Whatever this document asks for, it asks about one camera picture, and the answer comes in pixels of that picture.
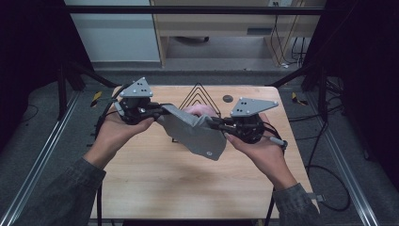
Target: wooden table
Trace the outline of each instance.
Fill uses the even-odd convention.
[[[152,87],[153,102],[179,106],[193,87]],[[286,161],[308,192],[311,185],[277,89],[207,86],[222,117],[229,117],[239,97],[277,101],[266,111],[281,137],[288,141]],[[234,100],[225,103],[224,95]],[[190,153],[171,142],[154,123],[133,137],[105,168],[103,218],[232,219],[265,218],[273,186],[242,153],[228,142],[218,161]],[[96,218],[94,206],[92,218]],[[278,218],[273,211],[272,218]]]

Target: forearm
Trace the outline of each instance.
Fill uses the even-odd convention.
[[[301,184],[275,191],[273,198],[279,209],[279,224],[324,225],[316,206],[313,205]]]
[[[27,206],[14,225],[87,225],[105,171],[81,158]]]

